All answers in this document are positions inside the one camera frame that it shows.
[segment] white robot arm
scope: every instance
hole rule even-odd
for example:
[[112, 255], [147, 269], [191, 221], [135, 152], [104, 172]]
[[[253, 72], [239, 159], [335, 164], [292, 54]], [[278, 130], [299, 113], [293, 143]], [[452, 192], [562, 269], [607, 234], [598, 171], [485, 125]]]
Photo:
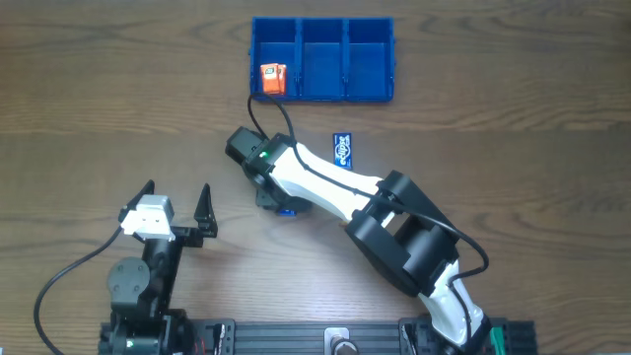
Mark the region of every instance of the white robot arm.
[[[301, 143], [296, 143], [296, 148], [304, 163], [328, 178], [452, 225], [401, 173], [392, 172], [385, 179], [365, 177], [320, 159]], [[228, 140], [226, 153], [242, 165], [260, 190], [278, 203], [279, 209], [307, 200], [347, 222], [346, 232], [380, 274], [400, 291], [421, 299], [430, 312], [434, 329], [454, 352], [472, 354], [479, 350], [490, 331], [490, 322], [473, 304], [460, 279], [449, 286], [450, 278], [459, 273], [457, 239], [440, 226], [414, 216], [391, 235], [386, 226], [397, 211], [306, 170], [286, 135], [276, 134], [264, 140], [241, 127]]]

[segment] blue plastic tray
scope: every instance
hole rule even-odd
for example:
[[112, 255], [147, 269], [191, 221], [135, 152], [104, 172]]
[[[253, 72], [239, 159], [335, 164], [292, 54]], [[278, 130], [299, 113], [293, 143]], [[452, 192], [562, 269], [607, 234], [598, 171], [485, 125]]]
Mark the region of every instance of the blue plastic tray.
[[280, 100], [388, 102], [394, 90], [392, 18], [253, 18], [249, 89], [260, 65], [287, 65]]

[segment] black cable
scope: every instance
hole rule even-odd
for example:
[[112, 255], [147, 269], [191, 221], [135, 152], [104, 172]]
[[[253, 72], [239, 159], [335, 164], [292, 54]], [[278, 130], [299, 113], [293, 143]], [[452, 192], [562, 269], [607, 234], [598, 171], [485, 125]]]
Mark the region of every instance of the black cable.
[[35, 307], [33, 308], [33, 319], [35, 320], [35, 328], [37, 329], [37, 333], [39, 334], [39, 337], [41, 338], [43, 343], [46, 344], [48, 349], [50, 349], [50, 351], [52, 351], [53, 354], [55, 354], [55, 355], [63, 355], [63, 353], [59, 349], [57, 349], [56, 346], [54, 346], [52, 344], [52, 342], [50, 341], [50, 339], [48, 338], [46, 333], [43, 331], [43, 328], [41, 327], [41, 321], [39, 320], [39, 309], [41, 308], [41, 301], [43, 300], [43, 296], [46, 294], [48, 289], [50, 287], [52, 287], [52, 285], [54, 285], [54, 283], [57, 282], [65, 274], [67, 274], [68, 272], [72, 271], [74, 268], [76, 268], [77, 266], [81, 265], [82, 263], [90, 260], [94, 256], [96, 256], [99, 253], [101, 253], [101, 251], [103, 251], [107, 247], [109, 247], [109, 245], [111, 245], [114, 242], [116, 237], [118, 237], [118, 234], [120, 234], [121, 230], [122, 229], [120, 228], [120, 226], [118, 226], [118, 228], [116, 228], [116, 231], [114, 232], [114, 234], [111, 235], [111, 237], [109, 237], [107, 242], [105, 242], [98, 249], [92, 251], [91, 253], [87, 254], [86, 256], [84, 256], [84, 257], [78, 259], [77, 261], [71, 263], [70, 265], [66, 266], [63, 270], [57, 272], [56, 275], [54, 275], [48, 282], [46, 282], [46, 284], [43, 286], [41, 291], [39, 291], [39, 295], [37, 295], [37, 299], [35, 300]]
[[298, 148], [297, 148], [297, 143], [298, 141], [296, 140], [296, 134], [294, 133], [294, 125], [292, 124], [292, 120], [289, 117], [289, 114], [287, 113], [287, 110], [285, 110], [285, 108], [283, 107], [283, 105], [278, 102], [278, 100], [276, 100], [274, 97], [265, 94], [265, 93], [253, 93], [251, 94], [248, 98], [247, 98], [247, 112], [249, 113], [249, 117], [251, 118], [252, 122], [254, 123], [254, 125], [256, 126], [256, 128], [258, 129], [258, 132], [265, 138], [265, 139], [269, 139], [267, 138], [267, 135], [263, 132], [263, 130], [260, 128], [260, 125], [258, 124], [258, 122], [256, 121], [256, 118], [254, 118], [254, 114], [252, 113], [252, 108], [251, 108], [251, 101], [253, 98], [256, 97], [264, 97], [264, 98], [268, 98], [270, 101], [272, 101], [277, 107], [278, 109], [280, 109], [281, 113], [283, 114], [283, 117], [285, 117], [285, 121], [287, 122], [287, 129], [289, 130], [289, 136], [291, 138], [291, 143], [292, 143], [292, 149], [294, 150], [294, 154], [296, 155], [296, 159], [298, 160], [298, 163], [300, 163], [300, 165], [303, 167], [303, 169], [305, 169], [306, 171], [312, 173], [313, 175], [317, 176], [318, 178], [322, 178], [325, 181], [328, 181], [338, 187], [344, 188], [348, 191], [353, 192], [353, 194], [359, 194], [361, 196], [370, 198], [372, 201], [375, 201], [377, 203], [380, 203], [382, 205], [388, 206], [390, 208], [392, 208], [395, 211], [399, 211], [399, 212], [405, 212], [408, 213], [411, 216], [414, 216], [422, 221], [431, 223], [431, 224], [435, 224], [441, 228], [443, 228], [444, 230], [447, 230], [449, 233], [455, 235], [456, 237], [462, 239], [463, 241], [465, 241], [467, 244], [469, 244], [472, 248], [475, 249], [475, 251], [477, 251], [480, 254], [480, 257], [482, 257], [482, 266], [480, 267], [476, 267], [474, 269], [471, 270], [467, 270], [461, 273], [458, 273], [452, 277], [449, 278], [449, 280], [447, 281], [447, 285], [448, 287], [456, 294], [456, 298], [458, 299], [460, 305], [462, 306], [462, 309], [464, 310], [464, 318], [466, 321], [466, 339], [467, 341], [471, 338], [471, 318], [469, 316], [469, 312], [468, 312], [468, 308], [466, 307], [466, 304], [464, 303], [464, 300], [462, 299], [462, 297], [460, 296], [459, 292], [456, 290], [456, 288], [454, 287], [454, 281], [460, 279], [460, 278], [464, 278], [464, 277], [469, 277], [469, 276], [473, 276], [473, 275], [477, 275], [481, 272], [483, 272], [484, 270], [486, 270], [489, 267], [489, 256], [486, 254], [486, 251], [484, 251], [484, 248], [482, 248], [482, 246], [480, 244], [478, 244], [473, 238], [471, 238], [470, 236], [466, 235], [465, 233], [461, 232], [460, 230], [444, 223], [441, 222], [435, 218], [432, 218], [430, 216], [424, 215], [422, 213], [419, 213], [417, 211], [415, 211], [412, 208], [409, 208], [405, 205], [402, 205], [400, 203], [396, 203], [393, 201], [390, 201], [387, 198], [384, 197], [380, 197], [380, 196], [376, 196], [373, 195], [372, 193], [368, 193], [365, 191], [362, 191], [358, 188], [346, 185], [342, 182], [339, 182], [336, 179], [333, 179], [331, 177], [327, 177], [324, 174], [317, 172], [315, 170], [313, 170], [309, 165], [307, 165], [307, 163], [305, 163], [303, 161], [303, 159], [301, 158], [300, 154], [298, 153]]

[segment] orange tic tac box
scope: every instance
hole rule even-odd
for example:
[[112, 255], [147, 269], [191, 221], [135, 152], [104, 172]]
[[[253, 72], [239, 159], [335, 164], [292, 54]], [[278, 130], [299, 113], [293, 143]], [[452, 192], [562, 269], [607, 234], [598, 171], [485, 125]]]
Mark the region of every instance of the orange tic tac box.
[[263, 82], [263, 93], [285, 95], [286, 71], [285, 64], [262, 64], [260, 77]]

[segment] wood grain surface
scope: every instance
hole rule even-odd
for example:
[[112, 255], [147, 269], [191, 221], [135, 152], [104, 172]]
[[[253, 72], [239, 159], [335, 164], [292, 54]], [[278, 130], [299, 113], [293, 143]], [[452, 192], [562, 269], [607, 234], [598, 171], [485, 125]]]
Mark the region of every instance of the wood grain surface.
[[[15, 0], [0, 2], [0, 347], [45, 354], [33, 304], [100, 245], [152, 178], [180, 224], [204, 182], [219, 238], [184, 252], [172, 306], [195, 318], [397, 320], [426, 313], [316, 209], [254, 206], [224, 154], [250, 125], [252, 16], [392, 16], [388, 105], [292, 104], [299, 140], [359, 174], [402, 171], [488, 251], [466, 280], [491, 317], [535, 320], [541, 353], [631, 351], [628, 0]], [[268, 132], [285, 131], [257, 106]], [[463, 267], [478, 256], [460, 246]], [[133, 240], [61, 279], [42, 306], [68, 354], [96, 352], [105, 279]]]

